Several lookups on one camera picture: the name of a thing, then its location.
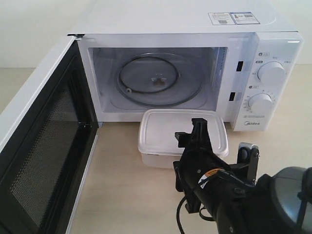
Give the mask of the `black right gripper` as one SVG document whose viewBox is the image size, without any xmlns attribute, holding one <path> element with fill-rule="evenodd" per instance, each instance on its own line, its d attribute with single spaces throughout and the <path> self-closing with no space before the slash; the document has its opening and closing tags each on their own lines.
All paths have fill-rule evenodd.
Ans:
<svg viewBox="0 0 312 234">
<path fill-rule="evenodd" d="M 175 132 L 178 148 L 186 148 L 179 161 L 173 162 L 176 175 L 175 188 L 183 192 L 185 208 L 189 213 L 198 213 L 203 205 L 214 213 L 227 182 L 217 176 L 220 171 L 229 171 L 229 164 L 211 150 L 208 122 L 203 118 L 192 118 L 191 133 Z M 190 145 L 199 149 L 187 149 Z"/>
</svg>

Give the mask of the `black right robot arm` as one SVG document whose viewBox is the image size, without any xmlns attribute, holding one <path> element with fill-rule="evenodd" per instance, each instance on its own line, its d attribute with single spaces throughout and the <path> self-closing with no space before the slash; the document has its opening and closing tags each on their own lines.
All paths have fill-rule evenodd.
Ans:
<svg viewBox="0 0 312 234">
<path fill-rule="evenodd" d="M 256 177 L 259 149 L 240 143 L 235 164 L 212 149 L 208 122 L 192 119 L 190 133 L 176 132 L 183 149 L 173 163 L 177 209 L 215 222 L 220 234 L 309 234 L 312 231 L 312 170 L 287 167 L 273 176 Z"/>
</svg>

